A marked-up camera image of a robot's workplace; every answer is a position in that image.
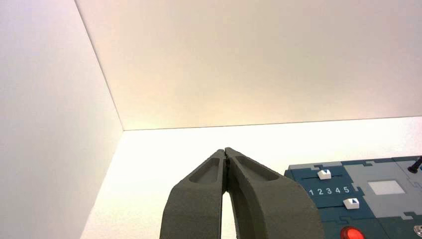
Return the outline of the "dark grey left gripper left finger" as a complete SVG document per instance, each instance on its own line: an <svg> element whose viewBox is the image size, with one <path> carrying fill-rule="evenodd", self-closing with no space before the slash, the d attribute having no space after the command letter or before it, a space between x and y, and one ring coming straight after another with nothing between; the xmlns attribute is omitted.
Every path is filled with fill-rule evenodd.
<svg viewBox="0 0 422 239"><path fill-rule="evenodd" d="M160 229L162 239L219 239L227 157L218 149L171 190Z"/></svg>

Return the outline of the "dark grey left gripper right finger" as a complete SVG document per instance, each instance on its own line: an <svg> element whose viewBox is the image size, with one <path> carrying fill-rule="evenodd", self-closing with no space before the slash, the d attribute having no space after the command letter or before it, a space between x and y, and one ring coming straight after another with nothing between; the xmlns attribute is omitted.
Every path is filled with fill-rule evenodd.
<svg viewBox="0 0 422 239"><path fill-rule="evenodd" d="M323 239L315 203L296 181L227 147L227 190L238 239Z"/></svg>

